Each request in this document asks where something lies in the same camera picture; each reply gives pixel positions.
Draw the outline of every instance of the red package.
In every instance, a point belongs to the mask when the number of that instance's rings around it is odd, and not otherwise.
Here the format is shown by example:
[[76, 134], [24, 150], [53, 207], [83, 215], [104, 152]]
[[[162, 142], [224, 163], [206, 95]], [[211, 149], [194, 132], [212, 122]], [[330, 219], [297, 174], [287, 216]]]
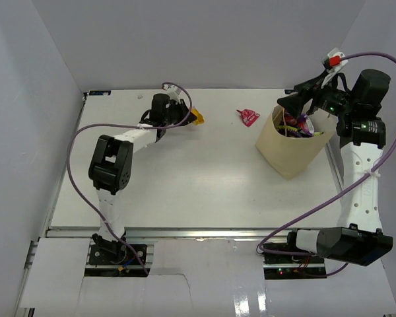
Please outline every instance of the red package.
[[245, 109], [245, 110], [237, 110], [237, 112], [240, 113], [240, 116], [242, 117], [242, 121], [247, 127], [250, 127], [256, 119], [258, 119], [259, 114], [253, 110]]

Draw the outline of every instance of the white floor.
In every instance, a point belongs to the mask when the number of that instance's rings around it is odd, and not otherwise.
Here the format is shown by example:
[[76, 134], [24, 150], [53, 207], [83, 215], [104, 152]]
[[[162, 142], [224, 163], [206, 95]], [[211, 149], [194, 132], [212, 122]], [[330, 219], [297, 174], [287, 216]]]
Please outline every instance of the white floor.
[[[255, 148], [267, 116], [283, 90], [191, 89], [203, 125], [168, 131], [156, 144], [135, 153], [132, 176], [122, 193], [123, 221], [135, 228], [276, 228], [337, 193], [325, 151], [293, 180], [282, 178]], [[162, 90], [113, 90], [89, 96], [80, 126], [136, 125]], [[236, 109], [261, 114], [246, 127]], [[81, 190], [98, 203], [88, 167], [101, 134], [123, 130], [99, 127], [83, 132], [71, 158]], [[301, 227], [335, 226], [336, 202], [303, 220]], [[98, 216], [73, 190], [66, 176], [52, 228], [96, 228]]]

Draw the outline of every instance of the white table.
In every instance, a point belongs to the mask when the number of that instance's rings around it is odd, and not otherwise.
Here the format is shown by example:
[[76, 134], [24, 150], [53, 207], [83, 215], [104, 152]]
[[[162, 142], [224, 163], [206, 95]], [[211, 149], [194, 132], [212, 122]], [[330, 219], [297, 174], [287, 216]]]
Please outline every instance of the white table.
[[[267, 116], [283, 90], [188, 90], [203, 125], [172, 129], [156, 144], [135, 153], [130, 183], [122, 193], [123, 221], [129, 228], [273, 229], [337, 193], [325, 151], [293, 180], [282, 178], [255, 147]], [[88, 96], [80, 126], [136, 125], [153, 94], [162, 90], [113, 90]], [[236, 109], [261, 114], [246, 127]], [[71, 157], [75, 181], [98, 204], [88, 167], [97, 138], [123, 129], [99, 127], [79, 135]], [[299, 223], [334, 227], [336, 202]], [[99, 218], [64, 177], [51, 221], [53, 229], [95, 229]]]

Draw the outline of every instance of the beige bin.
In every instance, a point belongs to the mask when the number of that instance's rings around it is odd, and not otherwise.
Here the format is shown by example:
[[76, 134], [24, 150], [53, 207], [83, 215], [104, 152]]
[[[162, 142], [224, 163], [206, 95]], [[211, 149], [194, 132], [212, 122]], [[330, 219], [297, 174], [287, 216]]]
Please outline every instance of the beige bin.
[[276, 106], [255, 144], [270, 165], [287, 180], [304, 171], [336, 133], [336, 123], [327, 112], [317, 110], [310, 119], [315, 131], [324, 134], [309, 138], [285, 137], [276, 130], [282, 121], [282, 107]]

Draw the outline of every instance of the white wall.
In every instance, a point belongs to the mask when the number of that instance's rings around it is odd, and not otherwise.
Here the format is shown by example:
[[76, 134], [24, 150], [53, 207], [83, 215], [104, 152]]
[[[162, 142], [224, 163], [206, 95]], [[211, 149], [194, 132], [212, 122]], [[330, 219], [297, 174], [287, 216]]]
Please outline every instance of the white wall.
[[63, 172], [82, 94], [30, 0], [0, 0], [0, 317]]
[[[396, 0], [367, 0], [341, 49], [347, 54], [378, 50], [396, 57]], [[359, 72], [367, 68], [379, 69], [391, 76], [391, 86], [380, 112], [387, 125], [387, 144], [390, 145], [396, 137], [396, 66], [380, 57], [353, 59], [345, 68], [346, 75], [352, 79], [350, 83], [353, 85]], [[393, 250], [383, 258], [383, 264], [396, 300], [396, 151], [380, 168], [380, 173], [381, 221], [384, 233], [394, 237]]]
[[284, 88], [321, 72], [364, 0], [33, 0], [82, 91]]

